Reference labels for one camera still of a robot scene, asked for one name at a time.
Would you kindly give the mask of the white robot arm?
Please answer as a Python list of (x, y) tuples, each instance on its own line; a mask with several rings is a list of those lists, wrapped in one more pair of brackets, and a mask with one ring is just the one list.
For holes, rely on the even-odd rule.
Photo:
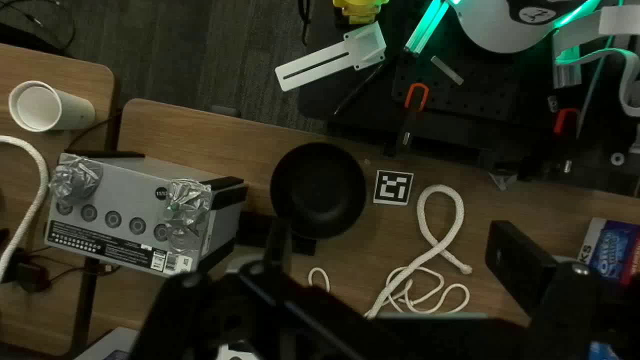
[[(533, 48), (553, 31), (563, 29), (572, 17), (587, 17), (596, 6), (599, 0), (587, 0), (575, 11), (563, 14), (561, 11), (545, 8), (543, 5), (516, 6), (509, 0), (428, 0), (428, 6), (420, 13), (418, 25), (403, 42), (400, 55), (418, 57), (448, 11), (459, 17), (459, 25), (466, 37), (481, 48), (495, 55), (516, 55)], [(289, 92), (347, 68), (364, 71), (374, 65), (389, 65), (390, 61), (389, 35), (378, 22), (370, 22), (347, 33), (342, 40), (333, 46), (277, 66), (275, 74), (281, 90)], [(455, 207), (455, 221), (442, 238), (433, 235), (426, 221), (426, 203), (433, 196), (445, 196)], [(418, 316), (437, 314), (452, 291), (463, 293), (463, 302), (452, 309), (452, 314), (469, 307), (471, 291), (464, 285), (447, 287), (445, 277), (428, 269), (433, 258), (442, 256), (464, 277), (472, 273), (466, 263), (448, 251), (463, 231), (464, 217), (464, 200), (455, 188), (447, 184), (433, 184), (420, 192), (417, 200), (417, 223), (430, 249), (418, 255), (412, 263), (389, 273), (384, 288), (364, 313), (366, 318), (377, 318), (386, 307), (393, 307), (396, 313)]]

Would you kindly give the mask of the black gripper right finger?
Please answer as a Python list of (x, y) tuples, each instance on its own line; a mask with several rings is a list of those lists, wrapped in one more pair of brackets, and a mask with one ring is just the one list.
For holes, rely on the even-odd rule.
[(559, 263), (509, 221), (490, 225), (484, 263), (519, 307), (533, 314)]

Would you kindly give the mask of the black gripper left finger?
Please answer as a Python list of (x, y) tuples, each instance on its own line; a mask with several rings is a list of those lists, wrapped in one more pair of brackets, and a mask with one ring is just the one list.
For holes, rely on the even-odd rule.
[(262, 258), (262, 285), (269, 288), (284, 287), (290, 280), (293, 225), (289, 218), (277, 218), (269, 232)]

